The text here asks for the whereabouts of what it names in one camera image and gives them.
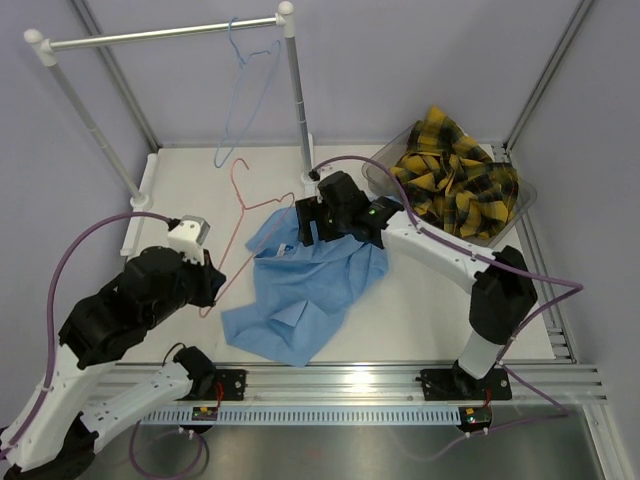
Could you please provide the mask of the pink wire hanger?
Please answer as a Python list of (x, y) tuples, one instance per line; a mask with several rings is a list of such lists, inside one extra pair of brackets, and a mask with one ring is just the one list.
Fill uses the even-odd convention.
[(236, 280), (240, 277), (240, 275), (243, 273), (243, 271), (247, 268), (247, 266), (249, 265), (249, 263), (255, 258), (256, 254), (257, 254), (257, 250), (259, 247), (261, 247), (264, 242), (270, 238), (270, 236), (273, 234), (273, 232), (275, 231), (276, 227), (280, 225), (280, 223), (283, 221), (283, 219), (288, 215), (288, 212), (293, 208), (294, 206), (294, 201), (296, 200), (296, 196), (292, 191), (288, 191), (286, 193), (284, 193), (283, 195), (279, 196), (279, 197), (271, 197), (268, 198), (264, 201), (258, 202), (258, 203), (253, 203), (253, 204), (248, 204), (245, 201), (245, 198), (242, 194), (241, 188), (239, 187), (237, 181), (236, 181), (236, 169), (238, 166), (242, 166), (243, 169), (247, 172), (249, 172), (251, 170), (250, 166), (248, 165), (248, 163), (246, 162), (245, 159), (239, 157), (236, 158), (231, 167), (230, 167), (230, 172), (229, 172), (229, 179), (230, 179), (230, 183), (231, 186), (233, 188), (233, 192), (235, 194), (237, 203), (239, 204), (239, 208), (240, 208), (240, 213), (238, 216), (238, 219), (234, 225), (234, 229), (229, 237), (229, 240), (227, 242), (227, 245), (223, 251), (223, 254), (220, 258), (220, 262), (218, 264), (218, 269), (221, 270), (222, 267), (225, 265), (229, 254), (231, 253), (231, 250), (233, 249), (234, 245), (237, 243), (238, 240), (238, 233), (243, 225), (243, 222), (245, 220), (245, 217), (247, 216), (247, 214), (249, 212), (253, 212), (255, 210), (258, 210), (260, 208), (266, 207), (266, 206), (270, 206), (270, 205), (275, 205), (275, 204), (284, 204), (285, 208), (284, 208), (284, 212), (281, 214), (281, 216), (279, 217), (279, 219), (277, 220), (276, 224), (274, 227), (271, 228), (270, 232), (263, 238), (263, 240), (259, 243), (259, 245), (253, 249), (251, 251), (251, 253), (246, 257), (246, 259), (243, 261), (243, 263), (239, 266), (239, 268), (237, 269), (237, 271), (227, 280), (227, 282), (223, 285), (222, 289), (219, 291), (217, 297), (216, 297), (216, 302), (219, 302), (224, 296), (225, 294), (231, 289), (231, 287), (234, 285), (234, 283), (236, 282)]

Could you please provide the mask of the light blue shirt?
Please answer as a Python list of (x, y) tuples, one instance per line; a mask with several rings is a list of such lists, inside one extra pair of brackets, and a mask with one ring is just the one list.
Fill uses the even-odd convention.
[(246, 242), (255, 301), (221, 313), (226, 343), (304, 367), (342, 327), (349, 309), (387, 274), (387, 253), (351, 235), (305, 246), (293, 208), (275, 211)]

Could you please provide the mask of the yellow plaid shirt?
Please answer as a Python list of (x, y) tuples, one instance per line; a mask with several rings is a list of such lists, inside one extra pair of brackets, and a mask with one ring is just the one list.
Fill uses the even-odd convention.
[(431, 107), (390, 168), (424, 221), (462, 239), (488, 241), (515, 215), (517, 170), (496, 162), (443, 110)]

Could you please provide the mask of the light blue wire hanger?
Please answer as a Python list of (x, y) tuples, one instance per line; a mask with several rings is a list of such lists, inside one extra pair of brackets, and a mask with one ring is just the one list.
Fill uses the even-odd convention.
[(275, 39), (269, 47), (243, 52), (234, 38), (233, 17), (227, 27), (227, 38), (233, 48), (237, 75), (230, 95), (224, 131), (217, 142), (213, 165), (221, 169), (245, 140), (257, 117), (266, 94), (279, 68), (283, 45)]

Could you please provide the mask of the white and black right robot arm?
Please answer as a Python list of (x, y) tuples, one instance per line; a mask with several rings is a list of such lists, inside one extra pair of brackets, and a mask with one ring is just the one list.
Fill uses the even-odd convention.
[(321, 179), (317, 194), (296, 201), (295, 208), (298, 237), (306, 246), (351, 236), (400, 252), (469, 294), (469, 339), (450, 369), (420, 374), (425, 397), (510, 399), (507, 375), (496, 366), (538, 300), (519, 250), (494, 251), (440, 232), (392, 198), (369, 198), (343, 171)]

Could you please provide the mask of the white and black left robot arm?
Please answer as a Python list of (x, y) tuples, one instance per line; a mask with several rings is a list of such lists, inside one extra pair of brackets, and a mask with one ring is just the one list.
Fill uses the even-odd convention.
[(8, 479), (76, 479), (96, 455), (137, 421), (174, 400), (200, 400), (216, 368), (184, 347), (141, 383), (106, 401), (89, 398), (102, 376), (146, 334), (186, 305), (212, 307), (226, 277), (209, 259), (191, 263), (167, 247), (149, 247), (97, 294), (79, 301), (59, 332), (53, 378), (25, 432), (3, 430)]

